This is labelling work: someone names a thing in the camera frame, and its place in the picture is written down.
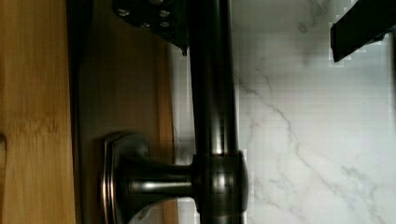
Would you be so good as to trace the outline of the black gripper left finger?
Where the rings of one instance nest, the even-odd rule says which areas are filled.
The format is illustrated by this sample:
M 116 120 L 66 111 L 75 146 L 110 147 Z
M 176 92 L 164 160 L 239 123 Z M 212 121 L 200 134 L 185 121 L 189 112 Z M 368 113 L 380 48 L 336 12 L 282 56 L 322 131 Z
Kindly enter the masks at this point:
M 114 13 L 132 26 L 149 29 L 186 56 L 189 47 L 186 0 L 112 0 Z

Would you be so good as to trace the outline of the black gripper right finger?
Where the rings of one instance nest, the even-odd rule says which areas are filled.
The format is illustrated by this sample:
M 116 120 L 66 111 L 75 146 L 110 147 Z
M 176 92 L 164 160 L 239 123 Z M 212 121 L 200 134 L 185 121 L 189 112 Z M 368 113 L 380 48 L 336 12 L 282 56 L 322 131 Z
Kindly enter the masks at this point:
M 395 30 L 396 0 L 358 0 L 331 29 L 331 49 L 337 63 L 361 47 L 381 41 Z

